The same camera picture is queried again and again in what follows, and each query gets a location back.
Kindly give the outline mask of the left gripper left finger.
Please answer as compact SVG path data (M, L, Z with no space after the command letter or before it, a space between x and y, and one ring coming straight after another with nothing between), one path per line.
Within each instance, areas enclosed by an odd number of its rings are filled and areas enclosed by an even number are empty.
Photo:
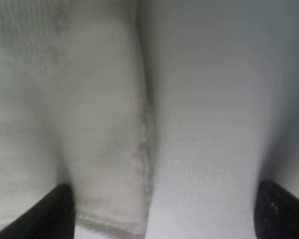
M0 239L73 239L75 200L72 188L61 184L0 231Z

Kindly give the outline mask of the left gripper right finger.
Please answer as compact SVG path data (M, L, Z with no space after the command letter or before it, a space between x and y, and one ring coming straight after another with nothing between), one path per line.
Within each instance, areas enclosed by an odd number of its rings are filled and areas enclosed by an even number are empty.
M299 199L273 181L257 190L254 229L258 239L299 239Z

